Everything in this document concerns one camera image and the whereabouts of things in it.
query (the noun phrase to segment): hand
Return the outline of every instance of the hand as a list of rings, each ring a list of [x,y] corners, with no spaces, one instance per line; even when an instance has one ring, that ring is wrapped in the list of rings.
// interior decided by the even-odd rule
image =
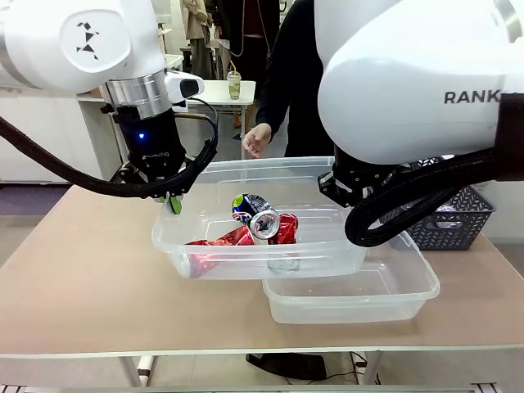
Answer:
[[[271,141],[271,126],[267,123],[261,123],[254,127],[244,138],[242,149],[246,151],[251,158],[260,158],[262,151]]]

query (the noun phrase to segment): transparent plastic box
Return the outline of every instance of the transparent plastic box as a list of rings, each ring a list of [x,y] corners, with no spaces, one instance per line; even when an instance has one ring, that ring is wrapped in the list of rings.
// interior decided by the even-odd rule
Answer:
[[[362,269],[335,278],[264,280],[278,323],[370,323],[417,315],[440,283],[407,233],[369,249]]]
[[[366,249],[344,231],[349,210],[318,191],[317,177],[332,169],[332,157],[243,160],[211,164],[173,215],[164,206],[152,240],[185,278],[309,278],[359,271]],[[238,228],[231,204],[240,193],[265,198],[279,213],[299,219],[293,245],[186,246],[216,240]]]

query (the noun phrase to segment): black basket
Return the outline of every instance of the black basket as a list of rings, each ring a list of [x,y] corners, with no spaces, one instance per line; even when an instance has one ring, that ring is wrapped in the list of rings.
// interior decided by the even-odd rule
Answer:
[[[431,165],[439,160],[441,159],[424,160],[415,164],[415,166]],[[494,206],[473,187],[464,188],[451,198],[448,205],[456,211],[435,212],[408,228],[409,236],[420,250],[469,250],[491,213],[495,211]],[[382,217],[381,222],[390,221],[405,208],[391,211]]]

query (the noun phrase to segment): table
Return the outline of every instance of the table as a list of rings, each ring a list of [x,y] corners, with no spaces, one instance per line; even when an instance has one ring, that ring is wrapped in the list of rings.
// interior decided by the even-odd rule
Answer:
[[[242,128],[241,128],[241,141],[246,136],[246,112],[247,107],[253,105],[255,102],[255,87],[256,83],[243,80],[241,81],[240,87],[240,98],[238,100],[232,100],[229,96],[229,88],[227,80],[205,80],[206,86],[202,94],[197,95],[197,98],[204,100],[208,104],[212,105],[218,112],[241,112]],[[104,102],[103,98],[92,97],[90,94],[79,94],[78,99],[80,102]],[[199,106],[200,102],[188,101],[190,106]],[[246,159],[246,153],[242,149],[242,159]]]
[[[426,253],[440,295],[411,321],[280,325],[260,281],[180,278],[151,245],[159,209],[72,187],[0,269],[0,356],[120,357],[136,385],[140,355],[524,346],[524,280],[482,236]]]

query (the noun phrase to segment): plastic cup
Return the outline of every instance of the plastic cup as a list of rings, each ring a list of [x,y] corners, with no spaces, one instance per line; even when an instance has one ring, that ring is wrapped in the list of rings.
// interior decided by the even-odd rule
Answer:
[[[232,100],[237,100],[240,98],[240,82],[242,77],[240,73],[236,71],[231,71],[228,73],[228,86],[229,86],[229,96]]]

